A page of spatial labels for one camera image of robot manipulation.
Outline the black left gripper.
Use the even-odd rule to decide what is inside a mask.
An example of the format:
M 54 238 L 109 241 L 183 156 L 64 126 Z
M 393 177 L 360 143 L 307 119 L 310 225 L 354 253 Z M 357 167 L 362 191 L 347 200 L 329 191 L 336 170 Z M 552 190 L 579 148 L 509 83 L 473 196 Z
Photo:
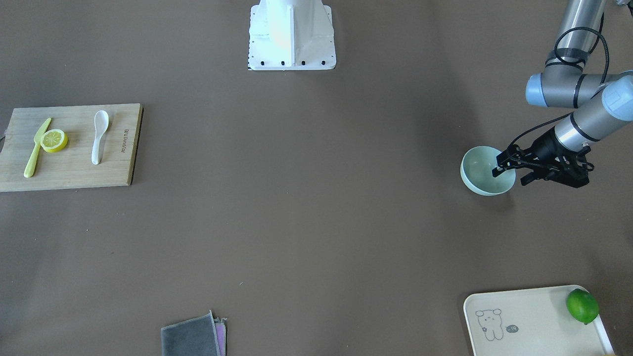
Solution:
M 527 168 L 531 172 L 522 176 L 522 186 L 545 180 L 579 188 L 589 183 L 588 174 L 594 170 L 586 158 L 589 152 L 591 147 L 587 144 L 582 144 L 578 152 L 565 148 L 557 140 L 554 129 L 550 129 L 527 149 L 512 144 L 500 152 L 492 176 L 497 178 L 506 171 Z

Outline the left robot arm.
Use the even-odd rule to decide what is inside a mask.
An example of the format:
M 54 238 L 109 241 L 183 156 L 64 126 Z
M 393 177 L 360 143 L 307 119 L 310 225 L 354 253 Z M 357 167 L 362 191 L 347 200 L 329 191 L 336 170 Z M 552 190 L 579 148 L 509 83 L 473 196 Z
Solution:
M 551 129 L 529 148 L 511 142 L 497 156 L 493 177 L 529 169 L 521 178 L 522 185 L 542 179 L 583 187 L 594 169 L 586 158 L 591 146 L 632 122 L 632 72 L 584 72 L 597 42 L 605 43 L 601 33 L 605 6 L 604 0 L 568 2 L 544 70 L 529 78 L 525 97 L 536 106 L 571 108 L 572 112 L 551 120 Z

